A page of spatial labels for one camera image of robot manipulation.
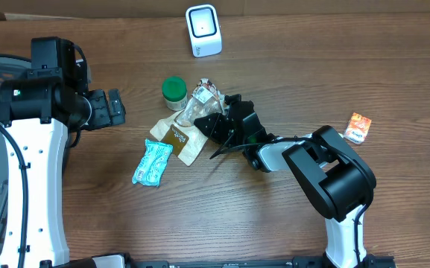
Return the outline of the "white barcode scanner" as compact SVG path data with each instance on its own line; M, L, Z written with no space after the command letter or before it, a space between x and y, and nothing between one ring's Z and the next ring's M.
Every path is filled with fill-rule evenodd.
M210 4L192 6L186 10L186 23L194 57L220 54L223 48L216 9Z

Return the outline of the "teal snack packet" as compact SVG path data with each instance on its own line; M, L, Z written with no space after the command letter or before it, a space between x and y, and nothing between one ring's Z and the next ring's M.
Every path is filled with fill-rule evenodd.
M145 154L135 169L132 183L159 187L173 149L170 144L145 139Z

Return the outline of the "cardboard strip at table edge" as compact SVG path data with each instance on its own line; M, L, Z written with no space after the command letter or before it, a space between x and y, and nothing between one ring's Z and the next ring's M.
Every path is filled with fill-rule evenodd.
M184 16L210 4L220 16L430 13L430 0L0 0L0 20L14 16L151 18Z

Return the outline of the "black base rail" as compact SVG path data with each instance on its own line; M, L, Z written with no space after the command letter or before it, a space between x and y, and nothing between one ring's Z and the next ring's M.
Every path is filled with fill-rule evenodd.
M315 268L334 267L328 264L327 257L294 257L291 260L257 260L257 261L135 261L127 254L101 255L91 258L70 261L59 267L131 267L131 268Z

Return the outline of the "green capped bottle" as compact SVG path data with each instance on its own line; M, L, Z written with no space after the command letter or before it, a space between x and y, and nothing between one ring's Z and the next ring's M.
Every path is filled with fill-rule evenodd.
M185 81L180 77L169 77L162 84L162 95L166 106L173 111L186 108L188 91Z

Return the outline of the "small orange white box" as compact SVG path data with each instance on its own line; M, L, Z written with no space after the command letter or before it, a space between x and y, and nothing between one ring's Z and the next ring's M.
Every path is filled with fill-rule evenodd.
M344 138L354 144L362 144L369 132L372 120L354 112L344 131Z

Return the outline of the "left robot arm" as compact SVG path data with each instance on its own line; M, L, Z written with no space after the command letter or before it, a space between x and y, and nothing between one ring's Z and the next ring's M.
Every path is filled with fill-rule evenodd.
M7 223L0 267L101 267L124 265L122 257L69 259L63 228L65 154L71 133L125 122L116 89L89 90L86 59L59 37L31 41L31 67L23 78L0 86L0 124L8 162Z

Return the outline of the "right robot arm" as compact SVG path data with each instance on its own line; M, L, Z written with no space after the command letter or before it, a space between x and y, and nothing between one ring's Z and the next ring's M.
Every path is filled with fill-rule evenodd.
M252 101L225 98L228 109L195 119L194 125L219 144L213 153L242 152L255 170L289 170L314 209L326 221L324 267L368 267L363 216L373 201L376 178L366 162L331 126L304 136L268 133Z

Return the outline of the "beige brown snack pouch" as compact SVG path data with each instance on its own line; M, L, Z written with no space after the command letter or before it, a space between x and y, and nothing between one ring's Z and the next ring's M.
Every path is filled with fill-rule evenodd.
M229 106L224 101L225 95L208 78L201 78L185 109L158 120L150 134L157 141L172 145L173 154L190 166L208 140L195 126L195 119L215 113L226 115Z

